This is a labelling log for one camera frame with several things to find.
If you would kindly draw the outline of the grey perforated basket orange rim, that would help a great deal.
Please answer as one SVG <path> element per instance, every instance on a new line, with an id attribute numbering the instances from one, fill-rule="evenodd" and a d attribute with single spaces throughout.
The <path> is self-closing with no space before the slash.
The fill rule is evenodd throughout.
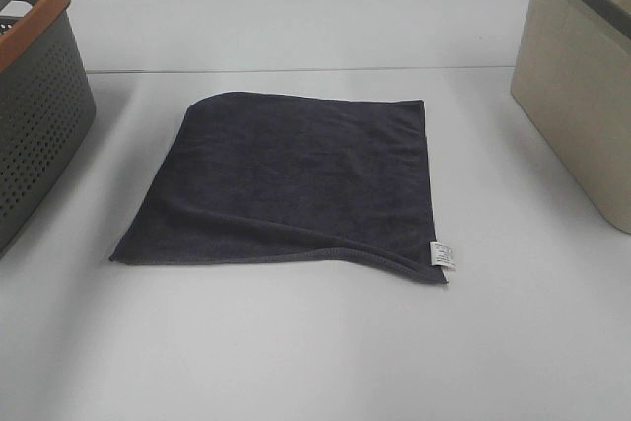
<path id="1" fill-rule="evenodd" d="M 96 105 L 67 9 L 1 18 L 1 247 L 7 249 L 68 166 Z"/>

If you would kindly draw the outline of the beige bin with grey rim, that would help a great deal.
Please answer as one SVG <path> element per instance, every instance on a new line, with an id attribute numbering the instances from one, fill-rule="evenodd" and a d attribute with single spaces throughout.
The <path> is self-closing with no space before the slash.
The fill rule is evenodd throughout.
<path id="1" fill-rule="evenodd" d="M 630 0 L 529 0 L 511 94 L 589 200 L 630 230 Z"/>

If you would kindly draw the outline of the dark grey towel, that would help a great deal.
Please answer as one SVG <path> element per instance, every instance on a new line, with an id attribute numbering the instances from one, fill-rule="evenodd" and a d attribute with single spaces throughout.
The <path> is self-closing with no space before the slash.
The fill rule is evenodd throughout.
<path id="1" fill-rule="evenodd" d="M 341 260 L 443 285 L 425 106 L 228 92 L 191 105 L 112 260 Z"/>

